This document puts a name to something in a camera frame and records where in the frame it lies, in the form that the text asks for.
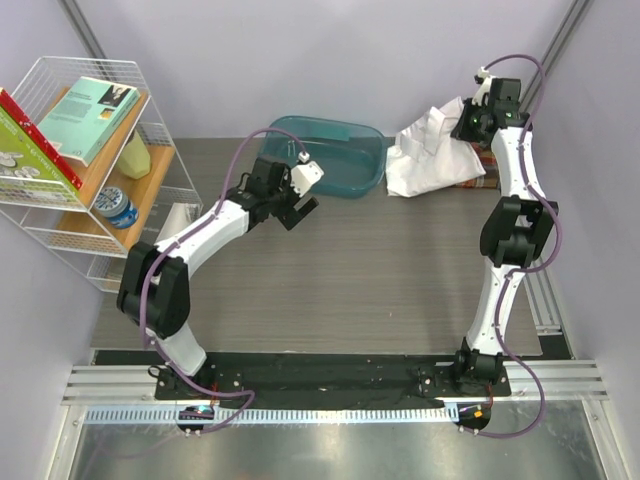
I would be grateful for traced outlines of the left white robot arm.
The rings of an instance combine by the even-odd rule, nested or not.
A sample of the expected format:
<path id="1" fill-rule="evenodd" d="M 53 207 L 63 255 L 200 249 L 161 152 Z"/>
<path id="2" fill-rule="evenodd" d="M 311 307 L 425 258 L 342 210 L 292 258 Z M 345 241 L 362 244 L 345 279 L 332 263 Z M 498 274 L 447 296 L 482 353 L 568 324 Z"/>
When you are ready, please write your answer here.
<path id="1" fill-rule="evenodd" d="M 212 373 L 203 368 L 206 353 L 187 322 L 191 277 L 224 246 L 270 217 L 292 230 L 318 206 L 315 198 L 299 202 L 323 176 L 306 154 L 293 167 L 259 157 L 239 185 L 198 220 L 155 244 L 139 241 L 129 251 L 116 306 L 180 371 L 178 386 L 190 398 L 205 397 L 213 385 Z"/>

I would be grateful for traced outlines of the white long sleeve shirt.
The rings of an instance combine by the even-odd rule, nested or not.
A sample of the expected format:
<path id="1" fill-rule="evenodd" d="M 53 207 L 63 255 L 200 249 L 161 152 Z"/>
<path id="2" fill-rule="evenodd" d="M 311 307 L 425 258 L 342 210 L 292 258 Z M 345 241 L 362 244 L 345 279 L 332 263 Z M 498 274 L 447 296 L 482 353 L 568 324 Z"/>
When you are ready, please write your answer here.
<path id="1" fill-rule="evenodd" d="M 389 196 L 411 198 L 486 174 L 471 144 L 450 136 L 462 110 L 463 100 L 456 97 L 396 134 L 386 158 Z"/>

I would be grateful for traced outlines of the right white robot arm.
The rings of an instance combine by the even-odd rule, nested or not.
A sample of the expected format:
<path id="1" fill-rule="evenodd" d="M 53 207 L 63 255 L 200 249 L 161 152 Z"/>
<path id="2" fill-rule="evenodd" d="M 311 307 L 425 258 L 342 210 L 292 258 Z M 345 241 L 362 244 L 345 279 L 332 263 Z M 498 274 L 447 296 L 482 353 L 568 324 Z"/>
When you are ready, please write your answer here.
<path id="1" fill-rule="evenodd" d="M 515 296 L 539 259 L 559 208 L 538 182 L 531 120 L 520 110 L 520 81 L 485 71 L 477 73 L 475 81 L 478 89 L 464 101 L 452 136 L 490 148 L 501 197 L 480 235 L 486 268 L 476 315 L 448 376 L 460 393 L 480 396 L 504 377 L 505 334 Z"/>

